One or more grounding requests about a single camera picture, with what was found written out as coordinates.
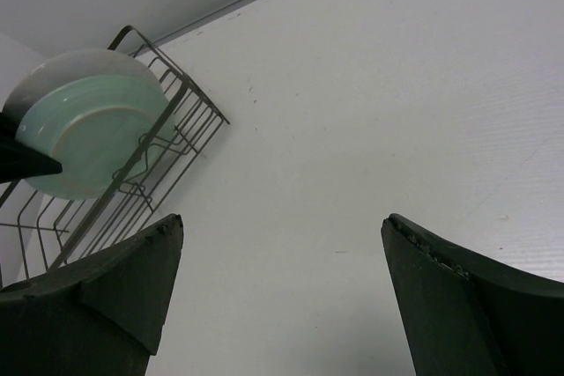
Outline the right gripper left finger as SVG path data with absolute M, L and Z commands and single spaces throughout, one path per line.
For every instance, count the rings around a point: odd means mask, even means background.
M 143 375 L 180 264 L 171 214 L 128 239 L 1 290 L 3 375 Z

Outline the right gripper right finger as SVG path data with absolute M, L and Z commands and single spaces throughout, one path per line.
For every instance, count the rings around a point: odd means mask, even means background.
M 563 284 L 447 241 L 398 214 L 383 249 L 418 375 L 561 375 Z

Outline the red and teal plate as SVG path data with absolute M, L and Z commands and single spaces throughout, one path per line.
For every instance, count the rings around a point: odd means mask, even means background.
M 155 74 L 137 59 L 114 50 L 86 48 L 50 58 L 33 70 L 11 91 L 2 113 L 19 124 L 26 112 L 50 92 L 100 75 L 134 77 L 160 88 Z

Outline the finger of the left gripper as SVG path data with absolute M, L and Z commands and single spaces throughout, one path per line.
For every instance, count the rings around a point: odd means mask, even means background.
M 1 114 L 1 182 L 13 182 L 36 176 L 59 174 L 62 165 L 51 157 L 26 147 L 15 139 L 16 125 Z

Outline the green flower plate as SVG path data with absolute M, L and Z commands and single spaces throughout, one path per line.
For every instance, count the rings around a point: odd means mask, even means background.
M 26 112 L 16 139 L 62 171 L 26 183 L 66 200 L 103 195 L 168 105 L 160 84 L 140 77 L 99 75 L 55 89 Z

